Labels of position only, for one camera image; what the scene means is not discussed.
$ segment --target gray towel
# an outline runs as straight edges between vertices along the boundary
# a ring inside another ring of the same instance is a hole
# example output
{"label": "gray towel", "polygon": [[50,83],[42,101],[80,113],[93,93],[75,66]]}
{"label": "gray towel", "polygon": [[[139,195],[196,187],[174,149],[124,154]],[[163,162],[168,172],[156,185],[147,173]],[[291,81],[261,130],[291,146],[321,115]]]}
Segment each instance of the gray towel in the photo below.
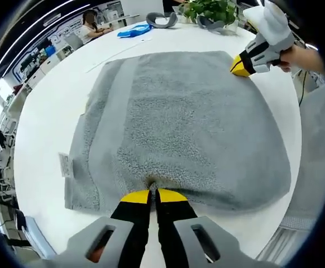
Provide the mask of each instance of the gray towel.
{"label": "gray towel", "polygon": [[79,119],[70,209],[112,212],[152,184],[191,202],[254,210],[285,195],[290,167],[260,91],[225,52],[169,52],[106,64]]}
{"label": "gray towel", "polygon": [[303,146],[299,175],[280,226],[309,231],[325,203],[325,86],[305,96],[300,116]]}

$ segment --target towel label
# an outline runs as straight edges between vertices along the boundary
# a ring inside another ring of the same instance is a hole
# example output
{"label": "towel label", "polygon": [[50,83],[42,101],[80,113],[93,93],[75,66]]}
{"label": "towel label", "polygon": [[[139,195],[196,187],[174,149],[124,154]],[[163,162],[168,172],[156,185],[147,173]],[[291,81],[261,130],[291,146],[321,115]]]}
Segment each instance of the towel label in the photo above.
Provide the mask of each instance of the towel label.
{"label": "towel label", "polygon": [[61,152],[58,153],[58,157],[60,159],[62,177],[74,179],[72,158]]}

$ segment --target white table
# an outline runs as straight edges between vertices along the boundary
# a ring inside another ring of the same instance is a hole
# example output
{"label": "white table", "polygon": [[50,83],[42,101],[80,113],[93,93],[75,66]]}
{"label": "white table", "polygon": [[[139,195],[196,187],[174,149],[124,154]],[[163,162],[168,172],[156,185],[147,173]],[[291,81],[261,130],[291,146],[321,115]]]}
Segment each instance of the white table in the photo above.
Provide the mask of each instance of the white table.
{"label": "white table", "polygon": [[[20,209],[35,218],[57,253],[66,249],[69,237],[99,217],[64,208],[64,178],[58,152],[69,152],[78,117],[84,113],[88,94],[103,64],[163,51],[224,50],[235,57],[254,38],[241,28],[238,36],[221,36],[196,25],[177,24],[175,27],[176,30],[153,29],[133,39],[118,39],[117,32],[104,35],[53,68],[27,97],[15,148],[17,199]],[[255,74],[251,79],[263,94],[280,129],[291,168],[290,192],[254,213],[226,215],[212,209],[194,208],[197,215],[209,216],[237,237],[244,253],[256,257],[278,228],[290,203],[299,171],[302,130],[291,76],[272,67],[270,72]],[[142,267],[151,267],[150,261],[154,267],[164,267],[157,241],[156,215],[150,218],[149,244]]]}

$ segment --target person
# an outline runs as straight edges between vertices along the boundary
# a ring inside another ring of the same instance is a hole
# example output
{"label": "person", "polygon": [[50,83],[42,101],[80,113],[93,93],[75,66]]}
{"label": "person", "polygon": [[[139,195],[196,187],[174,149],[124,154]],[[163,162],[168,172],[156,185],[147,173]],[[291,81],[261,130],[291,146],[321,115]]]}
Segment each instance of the person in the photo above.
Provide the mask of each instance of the person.
{"label": "person", "polygon": [[113,31],[111,28],[98,28],[95,23],[97,17],[96,11],[89,9],[83,13],[83,25],[80,29],[80,38],[83,44],[91,42],[92,40]]}
{"label": "person", "polygon": [[172,12],[174,12],[173,7],[184,3],[185,0],[162,0],[162,5],[164,6],[165,16],[169,17]]}
{"label": "person", "polygon": [[282,63],[279,67],[286,73],[291,70],[292,65],[296,65],[304,70],[325,74],[324,64],[317,50],[304,49],[293,45],[280,54],[280,60]]}

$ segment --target office desk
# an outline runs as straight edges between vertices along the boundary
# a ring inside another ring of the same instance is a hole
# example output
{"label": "office desk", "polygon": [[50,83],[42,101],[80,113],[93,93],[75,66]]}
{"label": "office desk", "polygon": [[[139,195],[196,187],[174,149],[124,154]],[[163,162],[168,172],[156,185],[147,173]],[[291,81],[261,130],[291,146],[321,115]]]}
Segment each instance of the office desk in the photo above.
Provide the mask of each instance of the office desk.
{"label": "office desk", "polygon": [[[222,36],[183,24],[177,24],[174,30],[153,29],[133,39],[119,39],[115,31],[81,47],[38,83],[27,97],[17,130],[16,193],[20,209],[35,218],[57,253],[66,249],[69,237],[99,217],[64,208],[64,178],[58,152],[69,153],[78,118],[84,113],[88,94],[102,66],[115,59],[167,51],[223,50],[235,57],[253,38],[252,33],[241,28],[237,36]],[[272,67],[270,72],[255,74],[251,79],[268,103],[285,143],[291,168],[290,191],[274,204],[253,213],[226,215],[197,205],[194,208],[197,215],[209,216],[236,236],[244,253],[256,257],[278,228],[293,195],[302,130],[290,74]],[[150,218],[149,244],[142,267],[151,267],[151,261],[154,267],[164,267],[157,242],[156,214],[152,213]]]}

